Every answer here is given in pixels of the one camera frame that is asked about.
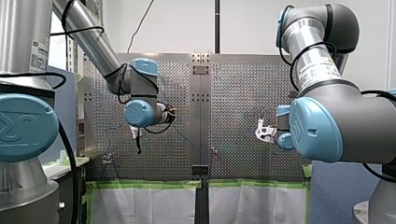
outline cable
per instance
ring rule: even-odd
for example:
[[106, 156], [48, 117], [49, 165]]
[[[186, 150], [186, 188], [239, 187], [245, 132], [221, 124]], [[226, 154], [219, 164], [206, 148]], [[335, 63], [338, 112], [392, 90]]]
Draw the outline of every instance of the cable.
[[282, 51], [282, 37], [283, 37], [283, 22], [285, 21], [286, 13], [289, 11], [289, 9], [294, 8], [294, 6], [288, 5], [283, 9], [282, 15], [280, 17], [280, 24], [279, 24], [279, 37], [278, 37], [278, 45], [279, 45], [279, 54], [280, 58], [282, 58], [283, 62], [285, 62], [287, 65], [291, 66], [291, 63], [286, 60], [285, 56], [283, 55]]
[[160, 90], [158, 89], [157, 84], [155, 84], [151, 79], [149, 79], [148, 77], [146, 77], [145, 75], [143, 75], [141, 72], [137, 71], [137, 69], [136, 69], [135, 67], [131, 66], [131, 68], [134, 69], [134, 71], [135, 71], [139, 76], [141, 76], [142, 78], [144, 78], [145, 80], [147, 80], [149, 83], [151, 83], [151, 85], [155, 88], [155, 91], [156, 91], [157, 94], [158, 94], [158, 92], [159, 92]]
[[92, 27], [87, 27], [87, 28], [82, 28], [82, 29], [77, 29], [77, 30], [72, 30], [72, 31], [67, 31], [66, 29], [66, 19], [67, 15], [69, 14], [70, 7], [74, 4], [76, 0], [69, 0], [64, 7], [64, 13], [62, 13], [62, 18], [61, 18], [61, 23], [62, 27], [64, 28], [64, 32], [61, 33], [53, 33], [50, 34], [50, 36], [56, 36], [56, 35], [68, 35], [70, 38], [74, 40], [74, 38], [71, 36], [71, 34], [79, 33], [79, 32], [84, 32], [88, 30], [100, 30], [101, 33], [105, 32], [105, 29], [102, 26], [92, 26]]
[[127, 70], [127, 68], [128, 68], [128, 64], [124, 63], [124, 64], [121, 66], [121, 68], [122, 68], [122, 67], [123, 67], [123, 71], [122, 71], [122, 74], [120, 75], [120, 78], [119, 78], [119, 89], [117, 90], [117, 98], [118, 98], [120, 104], [126, 105], [128, 102], [130, 102], [130, 101], [132, 100], [132, 97], [129, 97], [129, 99], [126, 100], [126, 101], [122, 101], [122, 100], [121, 100], [121, 97], [120, 97], [121, 91], [123, 91], [123, 92], [126, 93], [126, 91], [122, 88], [122, 83], [124, 82], [124, 79], [125, 79], [125, 74], [126, 74], [126, 70]]
[[140, 20], [140, 23], [139, 23], [139, 25], [137, 26], [136, 31], [135, 31], [134, 34], [132, 35], [132, 37], [131, 37], [131, 43], [129, 44], [127, 53], [129, 53], [129, 51], [131, 50], [132, 44], [134, 43], [134, 36], [137, 34], [137, 32], [139, 32], [140, 26], [142, 26], [142, 23], [143, 23], [143, 21], [145, 20], [146, 16], [148, 15], [149, 9], [151, 8], [151, 5], [152, 5], [153, 3], [154, 3], [154, 0], [151, 0], [151, 2], [150, 2], [149, 5], [148, 5], [148, 9], [147, 9], [146, 12], [145, 12], [145, 15], [143, 16], [142, 20]]
[[293, 62], [291, 63], [291, 66], [290, 66], [290, 83], [293, 86], [293, 88], [297, 91], [299, 91], [299, 89], [298, 89], [297, 85], [295, 84], [294, 78], [293, 78], [294, 66], [295, 66], [295, 64], [297, 64], [298, 60], [301, 58], [301, 56], [303, 56], [303, 54], [305, 54], [306, 52], [308, 52], [309, 50], [313, 49], [314, 47], [316, 47], [318, 45], [326, 45], [328, 47], [331, 47], [333, 50], [332, 57], [334, 57], [337, 54], [337, 47], [334, 44], [332, 44], [330, 42], [325, 42], [325, 41], [320, 41], [318, 43], [306, 46], [304, 49], [302, 49], [300, 51], [300, 53], [298, 53], [296, 55], [296, 57], [294, 58]]
[[119, 68], [117, 68], [117, 69], [114, 70], [113, 72], [111, 72], [111, 73], [109, 73], [109, 74], [103, 76], [103, 78], [106, 79], [106, 78], [108, 78], [108, 77], [112, 77], [112, 76], [118, 74], [119, 71], [120, 71], [122, 68], [124, 68], [125, 66], [128, 66], [128, 64], [123, 63]]
[[[391, 93], [389, 93], [387, 91], [362, 91], [361, 92], [361, 95], [365, 95], [365, 94], [377, 94], [377, 97], [378, 96], [384, 97], [384, 98], [387, 98], [387, 99], [389, 99], [389, 100], [391, 100], [391, 101], [396, 103], [396, 96], [394, 96], [393, 94], [391, 94]], [[376, 176], [376, 177], [378, 177], [378, 178], [380, 178], [382, 180], [388, 181], [390, 183], [396, 183], [396, 178], [380, 175], [375, 170], [370, 168], [370, 166], [367, 165], [366, 163], [363, 163], [362, 165], [364, 166], [364, 168], [366, 168], [366, 170], [368, 172], [370, 172], [370, 174], [372, 174], [372, 175], [374, 175], [374, 176]]]
[[142, 147], [140, 146], [140, 128], [137, 129], [136, 147], [138, 149], [137, 154], [142, 154]]
[[384, 176], [384, 175], [380, 175], [380, 174], [377, 173], [375, 170], [373, 170], [372, 168], [370, 168], [370, 166], [367, 165], [366, 163], [362, 163], [362, 165], [364, 166], [364, 168], [366, 168], [366, 170], [367, 170], [368, 172], [370, 172], [370, 174], [375, 175], [376, 177], [378, 177], [378, 178], [380, 178], [380, 179], [382, 179], [382, 180], [388, 181], [388, 182], [390, 182], [390, 183], [396, 183], [396, 178], [392, 178], [392, 177], [387, 177], [387, 176]]
[[165, 127], [163, 130], [159, 131], [159, 132], [151, 131], [151, 130], [149, 130], [148, 128], [145, 128], [145, 131], [148, 132], [148, 133], [152, 133], [152, 134], [164, 133], [164, 132], [166, 132], [166, 131], [171, 127], [172, 123], [173, 123], [173, 121], [170, 121], [170, 122], [168, 123], [168, 125], [166, 125], [166, 127]]
[[54, 72], [46, 72], [46, 73], [21, 73], [21, 74], [0, 74], [0, 78], [2, 77], [60, 77], [62, 81], [52, 87], [54, 90], [59, 89], [66, 83], [66, 77], [62, 74], [59, 73], [54, 73]]
[[70, 35], [79, 33], [79, 32], [84, 32], [88, 30], [100, 30], [101, 33], [105, 32], [105, 28], [102, 26], [92, 26], [84, 29], [78, 29], [78, 30], [72, 30], [72, 31], [65, 31], [65, 32], [60, 32], [60, 33], [52, 33], [50, 36], [57, 36], [57, 35], [68, 35], [70, 38], [72, 38]]
[[102, 171], [100, 173], [100, 179], [103, 179], [105, 177], [105, 173], [107, 173], [107, 166], [109, 164], [112, 165], [112, 167], [114, 169], [114, 172], [116, 174], [116, 178], [119, 178], [119, 176], [120, 176], [119, 175], [120, 166], [115, 163], [115, 153], [113, 154], [110, 151], [112, 149], [111, 148], [112, 143], [111, 143], [111, 138], [110, 138], [109, 131], [118, 131], [123, 124], [124, 124], [124, 120], [120, 124], [114, 125], [114, 126], [110, 126], [110, 127], [106, 128], [106, 130], [105, 130], [106, 137], [107, 137], [107, 149], [103, 153], [103, 156], [102, 156], [102, 164], [104, 165], [104, 167], [102, 168]]
[[70, 169], [73, 181], [73, 210], [72, 210], [72, 224], [77, 223], [78, 219], [78, 204], [79, 204], [79, 192], [78, 192], [78, 168], [76, 164], [76, 158], [74, 156], [73, 148], [70, 145], [70, 141], [64, 130], [64, 126], [59, 120], [59, 134], [61, 135], [62, 141], [64, 142], [64, 147], [67, 152], [67, 156], [70, 160]]

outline blue joint cap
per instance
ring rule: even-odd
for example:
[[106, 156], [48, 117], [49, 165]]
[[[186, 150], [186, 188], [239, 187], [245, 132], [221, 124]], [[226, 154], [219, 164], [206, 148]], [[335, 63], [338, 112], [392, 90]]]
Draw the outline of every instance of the blue joint cap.
[[284, 116], [289, 114], [290, 112], [290, 105], [279, 105], [276, 108], [276, 116], [280, 117], [280, 116]]
[[309, 97], [295, 100], [289, 114], [291, 139], [310, 160], [336, 162], [343, 155], [343, 139], [332, 114]]
[[45, 152], [59, 132], [58, 117], [41, 99], [0, 95], [0, 161], [27, 161]]
[[146, 101], [132, 100], [125, 106], [124, 117], [129, 125], [146, 128], [154, 122], [154, 111]]
[[157, 62], [152, 59], [137, 58], [131, 60], [130, 66], [136, 69], [141, 74], [156, 77], [158, 76], [158, 66]]
[[294, 149], [294, 144], [293, 144], [293, 140], [291, 139], [290, 133], [282, 133], [277, 138], [276, 142], [277, 142], [277, 145], [283, 149], [286, 149], [286, 150]]
[[389, 93], [396, 96], [396, 90], [390, 90]]

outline black cable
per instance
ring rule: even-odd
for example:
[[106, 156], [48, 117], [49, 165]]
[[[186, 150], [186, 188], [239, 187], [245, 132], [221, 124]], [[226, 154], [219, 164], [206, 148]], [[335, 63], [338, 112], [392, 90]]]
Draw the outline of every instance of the black cable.
[[291, 63], [291, 66], [290, 66], [290, 83], [291, 83], [291, 85], [293, 86], [293, 88], [294, 88], [295, 90], [299, 91], [297, 85], [296, 85], [295, 82], [294, 82], [294, 78], [293, 78], [293, 70], [294, 70], [295, 64], [297, 64], [298, 60], [301, 58], [301, 56], [303, 56], [303, 54], [305, 54], [305, 53], [308, 52], [309, 50], [311, 50], [311, 49], [313, 49], [314, 47], [319, 46], [319, 45], [326, 45], [326, 46], [328, 46], [328, 47], [331, 47], [332, 50], [333, 50], [333, 52], [332, 52], [332, 56], [333, 56], [333, 57], [337, 54], [337, 47], [336, 47], [334, 44], [332, 44], [332, 43], [330, 43], [330, 42], [325, 42], [325, 41], [320, 41], [320, 42], [318, 42], [318, 43], [315, 43], [315, 44], [306, 46], [304, 49], [302, 49], [302, 50], [300, 51], [300, 53], [298, 53], [298, 54], [296, 55], [296, 57], [294, 58], [293, 62]]
[[148, 132], [148, 133], [152, 133], [152, 134], [164, 133], [164, 132], [166, 132], [166, 131], [171, 127], [172, 123], [173, 123], [173, 121], [169, 122], [168, 125], [167, 125], [163, 130], [161, 130], [161, 131], [159, 131], [159, 132], [151, 131], [151, 130], [149, 130], [148, 128], [145, 128], [145, 131]]
[[367, 165], [366, 163], [363, 163], [362, 165], [364, 166], [364, 168], [366, 168], [366, 170], [367, 170], [368, 172], [370, 172], [370, 174], [375, 175], [376, 177], [378, 177], [378, 178], [380, 178], [380, 179], [382, 179], [382, 180], [388, 181], [388, 182], [390, 182], [390, 183], [396, 183], [396, 178], [392, 178], [392, 177], [387, 177], [387, 176], [384, 176], [384, 175], [380, 175], [380, 174], [377, 173], [375, 170], [373, 170], [372, 168], [370, 168], [370, 166]]
[[70, 38], [72, 38], [70, 35], [79, 33], [79, 32], [84, 32], [88, 30], [100, 30], [101, 33], [105, 32], [105, 28], [102, 26], [92, 26], [84, 29], [78, 29], [78, 30], [72, 30], [72, 31], [65, 31], [65, 32], [60, 32], [60, 33], [52, 33], [50, 36], [56, 36], [56, 35], [69, 35]]
[[[389, 99], [389, 100], [391, 100], [391, 101], [396, 103], [396, 96], [394, 96], [393, 94], [391, 94], [390, 92], [387, 92], [387, 91], [362, 91], [361, 92], [361, 95], [365, 95], [365, 94], [377, 94], [377, 96], [387, 98], [387, 99]], [[368, 172], [370, 172], [370, 174], [372, 174], [372, 175], [374, 175], [374, 176], [376, 176], [376, 177], [378, 177], [378, 178], [380, 178], [382, 180], [388, 181], [390, 183], [396, 183], [396, 178], [380, 175], [375, 170], [370, 168], [370, 166], [367, 165], [366, 163], [363, 163], [362, 165], [364, 166], [364, 168], [366, 168], [366, 170]]]
[[78, 168], [76, 164], [76, 158], [74, 156], [73, 148], [70, 145], [70, 141], [67, 137], [66, 131], [64, 130], [64, 126], [62, 125], [61, 121], [59, 120], [59, 134], [64, 142], [64, 147], [67, 152], [67, 156], [70, 160], [70, 169], [72, 174], [72, 181], [73, 181], [73, 208], [72, 208], [72, 224], [77, 223], [78, 219], [78, 204], [79, 204], [79, 192], [78, 192]]
[[147, 80], [149, 83], [151, 83], [151, 85], [155, 88], [155, 91], [156, 91], [157, 94], [158, 94], [158, 92], [159, 92], [160, 90], [158, 89], [157, 84], [155, 84], [151, 79], [149, 79], [148, 77], [146, 77], [145, 75], [143, 75], [142, 73], [140, 73], [139, 71], [137, 71], [137, 69], [136, 69], [135, 67], [133, 67], [133, 66], [131, 66], [131, 67], [132, 67], [132, 69], [134, 69], [134, 71], [135, 71], [139, 76], [141, 76], [142, 78], [144, 78], [145, 80]]
[[52, 87], [54, 90], [59, 89], [66, 83], [66, 77], [59, 73], [46, 72], [46, 73], [21, 73], [21, 74], [0, 74], [0, 77], [60, 77], [62, 81]]
[[137, 129], [136, 146], [138, 149], [137, 154], [142, 154], [142, 147], [140, 146], [140, 128]]
[[143, 21], [145, 20], [146, 16], [148, 15], [149, 9], [151, 8], [151, 5], [152, 5], [153, 3], [154, 3], [154, 0], [151, 0], [151, 2], [150, 2], [149, 5], [148, 5], [148, 9], [147, 9], [146, 12], [145, 12], [145, 15], [143, 16], [142, 20], [140, 20], [140, 23], [139, 23], [139, 25], [137, 26], [136, 31], [135, 31], [134, 34], [132, 35], [131, 43], [129, 44], [127, 53], [129, 53], [129, 51], [131, 50], [132, 44], [134, 43], [134, 36], [137, 34], [137, 32], [139, 32], [140, 26], [142, 26], [142, 23], [143, 23]]
[[84, 31], [88, 31], [88, 30], [100, 30], [101, 33], [105, 32], [105, 29], [101, 26], [92, 26], [92, 27], [87, 27], [87, 28], [82, 28], [82, 29], [77, 29], [77, 30], [72, 30], [72, 31], [67, 31], [66, 29], [66, 19], [67, 19], [67, 15], [69, 14], [69, 10], [70, 7], [74, 4], [76, 0], [69, 0], [66, 4], [66, 6], [64, 7], [64, 13], [62, 13], [62, 17], [61, 17], [61, 23], [62, 23], [62, 27], [64, 28], [64, 32], [61, 33], [53, 33], [50, 34], [50, 36], [56, 36], [56, 35], [68, 35], [70, 38], [73, 39], [73, 37], [71, 36], [71, 34], [75, 34], [75, 33], [79, 33], [79, 32], [84, 32]]
[[283, 22], [286, 17], [286, 13], [289, 11], [289, 9], [294, 8], [294, 6], [288, 5], [283, 9], [282, 15], [280, 17], [280, 24], [279, 24], [279, 37], [278, 37], [278, 45], [279, 45], [279, 54], [280, 58], [282, 58], [283, 62], [285, 62], [287, 65], [291, 66], [291, 63], [286, 60], [285, 55], [283, 55], [282, 51], [282, 37], [283, 37]]
[[125, 66], [128, 66], [128, 64], [127, 64], [127, 63], [123, 63], [119, 68], [117, 68], [117, 69], [114, 70], [113, 72], [111, 72], [111, 73], [109, 73], [109, 74], [103, 76], [103, 78], [112, 77], [112, 76], [118, 74], [119, 71], [120, 71], [122, 68], [124, 68]]

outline green tape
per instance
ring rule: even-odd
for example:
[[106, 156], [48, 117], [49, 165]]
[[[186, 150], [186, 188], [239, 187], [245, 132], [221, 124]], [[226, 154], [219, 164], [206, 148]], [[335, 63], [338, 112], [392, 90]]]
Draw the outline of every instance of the green tape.
[[209, 180], [210, 188], [238, 188], [241, 186], [255, 186], [263, 188], [277, 188], [277, 189], [307, 189], [309, 182], [281, 182], [281, 181], [262, 181], [262, 180]]
[[[86, 159], [86, 158], [83, 158], [83, 157], [77, 157], [77, 158], [76, 158], [76, 163], [82, 162], [82, 161], [84, 161], [85, 159]], [[45, 166], [48, 166], [48, 165], [52, 165], [52, 164], [61, 164], [61, 165], [67, 165], [67, 166], [69, 166], [69, 165], [70, 165], [70, 161], [69, 161], [69, 160], [64, 160], [64, 161], [62, 161], [61, 163], [59, 163], [59, 162], [57, 162], [57, 161], [49, 161], [49, 162], [45, 163], [44, 165], [45, 165]]]
[[91, 207], [92, 207], [92, 192], [93, 188], [88, 188], [85, 194], [85, 198], [87, 199], [87, 224], [91, 224]]
[[87, 202], [87, 195], [82, 195], [81, 197], [81, 203], [86, 203]]
[[92, 189], [198, 189], [201, 181], [144, 181], [123, 180], [87, 182], [87, 188]]
[[308, 185], [305, 193], [305, 224], [310, 223], [311, 218], [311, 186]]
[[313, 169], [313, 165], [312, 164], [304, 164], [303, 165], [303, 172], [304, 172], [304, 177], [305, 178], [311, 178], [312, 177], [312, 169]]

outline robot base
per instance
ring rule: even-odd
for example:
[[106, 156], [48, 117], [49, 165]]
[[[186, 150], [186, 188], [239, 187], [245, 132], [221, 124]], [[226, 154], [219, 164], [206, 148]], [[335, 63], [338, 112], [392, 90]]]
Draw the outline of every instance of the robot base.
[[50, 181], [42, 195], [0, 206], [0, 220], [4, 224], [57, 224], [59, 212], [58, 183]]
[[354, 224], [396, 223], [396, 184], [380, 180], [370, 202], [358, 203], [353, 208]]

